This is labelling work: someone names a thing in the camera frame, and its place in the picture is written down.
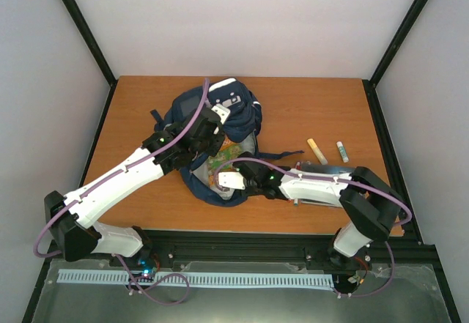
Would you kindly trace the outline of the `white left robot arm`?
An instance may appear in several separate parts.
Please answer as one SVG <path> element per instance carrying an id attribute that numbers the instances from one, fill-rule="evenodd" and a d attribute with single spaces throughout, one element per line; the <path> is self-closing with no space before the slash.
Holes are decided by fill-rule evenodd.
<path id="1" fill-rule="evenodd" d="M 215 155 L 224 141 L 230 111 L 222 105 L 194 111 L 184 122 L 170 124 L 143 141 L 126 160 L 80 189 L 44 198 L 45 219 L 66 261 L 91 253 L 119 254 L 136 266 L 151 261 L 152 247 L 143 231 L 99 221 L 115 204 L 173 170 L 189 166 L 202 154 Z"/>

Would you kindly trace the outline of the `navy blue backpack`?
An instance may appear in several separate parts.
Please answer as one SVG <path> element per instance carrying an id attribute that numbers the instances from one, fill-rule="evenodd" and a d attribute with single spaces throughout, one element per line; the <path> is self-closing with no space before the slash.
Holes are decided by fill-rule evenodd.
<path id="1" fill-rule="evenodd" d="M 154 133 L 143 141 L 143 148 L 156 154 L 154 162 L 164 173 L 179 171 L 197 199 L 217 207 L 235 207 L 252 194 L 216 184 L 215 175 L 235 171 L 232 160 L 280 160 L 289 154 L 259 151 L 262 106 L 236 78 L 190 89 L 173 100 L 165 116 L 156 110 L 151 114 Z"/>

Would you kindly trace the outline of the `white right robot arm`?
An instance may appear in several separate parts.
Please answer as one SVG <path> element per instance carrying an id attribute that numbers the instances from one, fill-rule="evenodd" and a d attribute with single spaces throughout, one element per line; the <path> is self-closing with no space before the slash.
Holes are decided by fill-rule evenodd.
<path id="1" fill-rule="evenodd" d="M 234 163 L 243 178 L 237 187 L 246 196 L 309 201 L 341 207 L 349 223 L 340 228 L 328 246 L 328 261 L 344 269 L 350 259 L 372 242 L 388 240 L 400 211 L 408 221 L 412 214 L 402 198 L 386 182 L 365 167 L 345 173 L 324 174 L 273 166 L 251 157 Z"/>

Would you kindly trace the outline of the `yellow highlighter pen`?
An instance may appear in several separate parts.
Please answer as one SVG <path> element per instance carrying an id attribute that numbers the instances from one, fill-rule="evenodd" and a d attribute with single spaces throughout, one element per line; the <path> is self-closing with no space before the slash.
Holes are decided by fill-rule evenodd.
<path id="1" fill-rule="evenodd" d="M 328 164 L 328 160 L 326 159 L 326 157 L 324 156 L 324 154 L 322 153 L 322 151 L 320 150 L 320 148 L 317 146 L 315 140 L 313 138 L 309 138 L 307 140 L 307 144 L 309 145 L 310 149 L 312 150 L 312 152 L 314 153 L 314 155 L 316 156 L 316 158 L 318 159 L 318 161 L 322 164 L 322 165 L 327 165 Z"/>

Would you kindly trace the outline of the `orange Treehouse book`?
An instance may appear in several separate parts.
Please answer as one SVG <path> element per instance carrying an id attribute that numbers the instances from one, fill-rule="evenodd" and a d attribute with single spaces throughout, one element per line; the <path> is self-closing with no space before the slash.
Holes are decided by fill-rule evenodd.
<path id="1" fill-rule="evenodd" d="M 207 159 L 207 175 L 208 175 L 208 185 L 211 188 L 215 188 L 215 179 L 214 173 L 217 168 L 220 167 L 223 163 L 232 160 L 243 153 L 243 149 L 240 144 L 231 141 L 229 138 L 225 137 L 224 142 L 221 145 L 217 155 L 214 157 L 208 157 Z"/>

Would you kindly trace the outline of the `dark blue Wuthering Heights book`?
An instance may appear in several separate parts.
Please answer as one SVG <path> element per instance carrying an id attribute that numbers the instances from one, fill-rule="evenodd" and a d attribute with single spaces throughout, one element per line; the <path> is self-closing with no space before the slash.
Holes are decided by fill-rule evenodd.
<path id="1" fill-rule="evenodd" d="M 317 165 L 310 162 L 301 162 L 301 173 L 311 174 L 319 177 L 331 177 L 338 175 L 339 178 L 351 179 L 350 174 L 354 167 Z M 297 182 L 295 187 L 296 199 L 304 204 L 319 204 L 331 207 L 341 207 L 339 202 L 340 191 L 347 185 L 344 183 L 334 184 L 326 181 L 306 180 Z"/>

